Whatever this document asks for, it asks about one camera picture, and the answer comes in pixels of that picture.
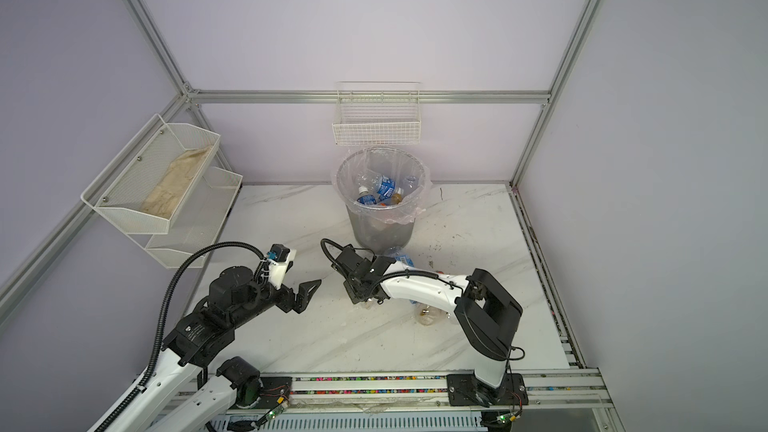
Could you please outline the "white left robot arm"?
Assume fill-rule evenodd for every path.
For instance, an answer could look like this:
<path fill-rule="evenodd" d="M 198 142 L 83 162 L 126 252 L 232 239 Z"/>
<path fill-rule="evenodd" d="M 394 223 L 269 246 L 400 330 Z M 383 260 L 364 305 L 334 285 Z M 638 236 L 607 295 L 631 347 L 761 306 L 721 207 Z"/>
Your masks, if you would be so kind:
<path fill-rule="evenodd" d="M 235 339 L 235 330 L 272 307 L 301 313 L 322 284 L 303 282 L 297 291 L 270 281 L 283 278 L 288 264 L 270 264 L 254 272 L 245 266 L 225 269 L 209 284 L 209 294 L 155 342 L 142 375 L 95 423 L 93 431 L 144 431 L 192 377 L 206 370 Z"/>

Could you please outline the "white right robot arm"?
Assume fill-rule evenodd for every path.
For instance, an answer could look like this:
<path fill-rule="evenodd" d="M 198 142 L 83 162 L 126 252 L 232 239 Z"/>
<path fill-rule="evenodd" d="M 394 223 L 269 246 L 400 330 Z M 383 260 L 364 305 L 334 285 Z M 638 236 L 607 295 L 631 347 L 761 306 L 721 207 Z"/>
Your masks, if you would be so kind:
<path fill-rule="evenodd" d="M 509 371 L 523 307 L 488 271 L 450 275 L 417 269 L 392 257 L 365 258 L 345 246 L 325 253 L 354 303 L 402 299 L 446 312 L 456 319 L 474 350 L 470 373 L 446 376 L 452 406 L 524 405 L 520 379 Z"/>

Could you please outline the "orange label bottle yellow cap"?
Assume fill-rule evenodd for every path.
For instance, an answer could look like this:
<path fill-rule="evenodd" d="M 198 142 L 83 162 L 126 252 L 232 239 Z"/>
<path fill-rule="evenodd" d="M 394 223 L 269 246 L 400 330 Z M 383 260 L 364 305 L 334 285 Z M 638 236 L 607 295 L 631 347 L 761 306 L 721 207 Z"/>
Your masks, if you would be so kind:
<path fill-rule="evenodd" d="M 404 196 L 405 196 L 404 190 L 402 188 L 397 188 L 393 192 L 392 196 L 390 197 L 389 204 L 391 206 L 400 204 L 403 201 Z"/>

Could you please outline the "clear bottle blue label white cap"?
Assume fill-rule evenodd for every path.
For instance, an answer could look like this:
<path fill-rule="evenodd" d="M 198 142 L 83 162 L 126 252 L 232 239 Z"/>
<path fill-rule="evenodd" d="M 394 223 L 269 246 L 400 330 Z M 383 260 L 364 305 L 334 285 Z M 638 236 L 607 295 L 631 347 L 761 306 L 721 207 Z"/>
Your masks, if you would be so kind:
<path fill-rule="evenodd" d="M 396 182 L 387 175 L 380 175 L 377 179 L 376 193 L 381 202 L 389 200 L 396 190 Z"/>

